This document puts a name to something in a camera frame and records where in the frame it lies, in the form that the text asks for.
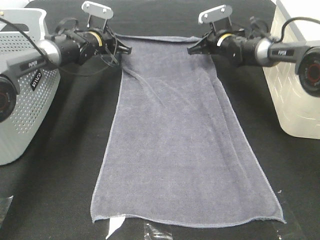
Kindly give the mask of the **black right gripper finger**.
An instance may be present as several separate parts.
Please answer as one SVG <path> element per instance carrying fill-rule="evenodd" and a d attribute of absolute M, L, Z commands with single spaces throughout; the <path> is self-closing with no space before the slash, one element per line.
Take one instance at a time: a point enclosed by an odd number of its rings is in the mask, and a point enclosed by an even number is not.
<path fill-rule="evenodd" d="M 204 37 L 196 42 L 194 45 L 187 48 L 187 53 L 189 55 L 201 55 L 209 54 L 208 41 Z"/>

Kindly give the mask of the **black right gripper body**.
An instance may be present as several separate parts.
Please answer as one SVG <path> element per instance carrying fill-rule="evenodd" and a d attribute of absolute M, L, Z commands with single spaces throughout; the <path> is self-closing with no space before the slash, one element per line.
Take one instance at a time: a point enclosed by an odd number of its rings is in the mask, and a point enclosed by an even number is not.
<path fill-rule="evenodd" d="M 203 36 L 201 54 L 219 55 L 228 59 L 234 66 L 243 66 L 245 63 L 244 43 L 246 38 L 229 30 L 212 30 Z"/>

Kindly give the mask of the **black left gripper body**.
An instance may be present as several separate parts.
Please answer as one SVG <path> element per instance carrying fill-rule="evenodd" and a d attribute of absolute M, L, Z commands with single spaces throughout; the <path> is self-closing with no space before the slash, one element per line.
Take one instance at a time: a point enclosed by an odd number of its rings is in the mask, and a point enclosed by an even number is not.
<path fill-rule="evenodd" d="M 89 30 L 79 33 L 83 43 L 80 47 L 80 60 L 88 60 L 95 55 L 106 55 L 109 60 L 117 60 L 118 38 L 110 31 Z"/>

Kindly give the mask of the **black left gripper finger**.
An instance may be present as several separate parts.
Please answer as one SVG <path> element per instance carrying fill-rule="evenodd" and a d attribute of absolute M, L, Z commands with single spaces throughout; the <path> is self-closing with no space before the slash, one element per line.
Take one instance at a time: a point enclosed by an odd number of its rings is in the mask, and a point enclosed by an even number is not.
<path fill-rule="evenodd" d="M 117 45 L 117 53 L 129 55 L 131 54 L 131 52 L 132 52 L 132 48 L 130 46 L 126 46 L 125 44 L 122 44 L 122 43 Z"/>

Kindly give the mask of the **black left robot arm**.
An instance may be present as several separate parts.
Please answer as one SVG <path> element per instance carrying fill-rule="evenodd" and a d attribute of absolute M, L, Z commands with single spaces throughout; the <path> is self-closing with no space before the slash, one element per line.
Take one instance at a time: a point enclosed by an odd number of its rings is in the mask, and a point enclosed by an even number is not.
<path fill-rule="evenodd" d="M 119 63 L 117 54 L 130 54 L 131 47 L 121 42 L 110 30 L 64 30 L 61 34 L 40 40 L 35 47 L 12 52 L 0 58 L 0 120 L 13 112 L 21 93 L 19 78 L 36 72 L 30 86 L 34 90 L 41 78 L 40 69 L 54 70 L 70 63 L 83 65 L 95 55 L 109 55 L 112 64 Z"/>

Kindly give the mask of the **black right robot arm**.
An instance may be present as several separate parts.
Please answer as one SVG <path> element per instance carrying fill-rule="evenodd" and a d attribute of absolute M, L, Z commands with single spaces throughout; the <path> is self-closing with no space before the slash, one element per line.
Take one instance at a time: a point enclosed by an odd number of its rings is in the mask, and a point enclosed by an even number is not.
<path fill-rule="evenodd" d="M 293 17 L 281 26 L 280 38 L 263 31 L 253 19 L 251 32 L 245 36 L 244 29 L 211 29 L 195 45 L 188 47 L 190 55 L 220 55 L 235 67 L 274 67 L 280 62 L 294 63 L 294 73 L 299 78 L 303 90 L 313 97 L 320 95 L 320 42 L 318 40 L 284 42 L 285 29 L 293 21 L 308 21 L 315 24 L 319 20 L 311 17 Z"/>

